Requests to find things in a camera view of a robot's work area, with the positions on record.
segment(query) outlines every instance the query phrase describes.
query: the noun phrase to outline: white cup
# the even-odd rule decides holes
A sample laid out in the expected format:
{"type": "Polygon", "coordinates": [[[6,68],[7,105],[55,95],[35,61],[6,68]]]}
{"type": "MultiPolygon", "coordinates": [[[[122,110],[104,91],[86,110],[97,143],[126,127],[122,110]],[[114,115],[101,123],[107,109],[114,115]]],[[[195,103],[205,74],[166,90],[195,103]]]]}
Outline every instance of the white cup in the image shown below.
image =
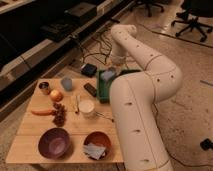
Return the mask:
{"type": "Polygon", "coordinates": [[[95,115],[95,104],[92,100],[82,100],[78,104],[79,111],[84,117],[90,118],[95,115]]]}

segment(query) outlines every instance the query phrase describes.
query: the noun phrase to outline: chair wheel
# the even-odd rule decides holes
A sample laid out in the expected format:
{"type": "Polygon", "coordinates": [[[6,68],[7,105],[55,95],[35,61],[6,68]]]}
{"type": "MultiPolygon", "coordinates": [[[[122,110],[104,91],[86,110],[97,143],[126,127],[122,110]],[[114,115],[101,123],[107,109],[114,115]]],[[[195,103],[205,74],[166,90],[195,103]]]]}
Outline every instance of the chair wheel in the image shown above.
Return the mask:
{"type": "Polygon", "coordinates": [[[213,29],[213,28],[209,28],[209,29],[207,30],[207,33],[211,33],[211,32],[212,32],[212,29],[213,29]]]}
{"type": "Polygon", "coordinates": [[[205,42],[205,41],[206,41],[206,38],[207,38],[207,37],[202,37],[202,38],[200,39],[200,42],[205,42]]]}
{"type": "Polygon", "coordinates": [[[171,26],[174,27],[175,25],[175,21],[172,21],[171,26]]]}
{"type": "Polygon", "coordinates": [[[179,37],[179,36],[180,36],[180,33],[176,33],[175,36],[176,36],[176,37],[179,37]]]}

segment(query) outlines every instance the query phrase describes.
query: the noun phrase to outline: gray cup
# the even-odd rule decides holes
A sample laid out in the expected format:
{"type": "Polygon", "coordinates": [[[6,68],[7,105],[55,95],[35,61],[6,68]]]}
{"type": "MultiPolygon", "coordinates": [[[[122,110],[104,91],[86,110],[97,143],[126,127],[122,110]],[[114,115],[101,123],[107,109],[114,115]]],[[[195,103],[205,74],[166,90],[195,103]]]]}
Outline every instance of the gray cup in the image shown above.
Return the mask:
{"type": "Polygon", "coordinates": [[[72,90],[72,79],[68,77],[64,77],[61,80],[61,85],[63,86],[64,90],[71,91],[72,90]]]}

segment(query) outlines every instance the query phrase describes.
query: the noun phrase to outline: blue object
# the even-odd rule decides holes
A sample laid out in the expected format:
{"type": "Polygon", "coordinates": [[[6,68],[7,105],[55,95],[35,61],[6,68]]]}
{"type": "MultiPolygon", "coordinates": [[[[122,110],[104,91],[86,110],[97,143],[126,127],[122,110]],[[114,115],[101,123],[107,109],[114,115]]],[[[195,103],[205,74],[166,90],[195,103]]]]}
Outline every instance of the blue object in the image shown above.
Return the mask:
{"type": "Polygon", "coordinates": [[[63,86],[64,90],[66,90],[66,91],[72,90],[72,80],[68,77],[64,77],[61,80],[61,85],[63,86]]]}
{"type": "Polygon", "coordinates": [[[101,73],[101,79],[105,82],[108,82],[109,80],[115,78],[116,72],[113,70],[106,70],[103,73],[101,73]]]}

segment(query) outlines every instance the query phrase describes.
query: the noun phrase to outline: wooden bowl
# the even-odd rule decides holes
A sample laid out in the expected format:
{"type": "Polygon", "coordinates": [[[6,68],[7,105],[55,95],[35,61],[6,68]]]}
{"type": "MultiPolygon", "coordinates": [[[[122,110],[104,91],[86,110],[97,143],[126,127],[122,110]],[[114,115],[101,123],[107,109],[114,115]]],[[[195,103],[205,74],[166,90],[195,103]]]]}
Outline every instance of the wooden bowl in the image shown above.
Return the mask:
{"type": "Polygon", "coordinates": [[[52,128],[40,138],[38,150],[43,157],[57,159],[70,147],[70,137],[62,128],[52,128]]]}
{"type": "Polygon", "coordinates": [[[84,145],[88,145],[89,143],[93,143],[97,146],[106,147],[105,156],[101,158],[105,158],[107,154],[109,154],[111,149],[111,141],[109,137],[103,132],[92,132],[89,134],[86,139],[84,140],[84,145]]]}

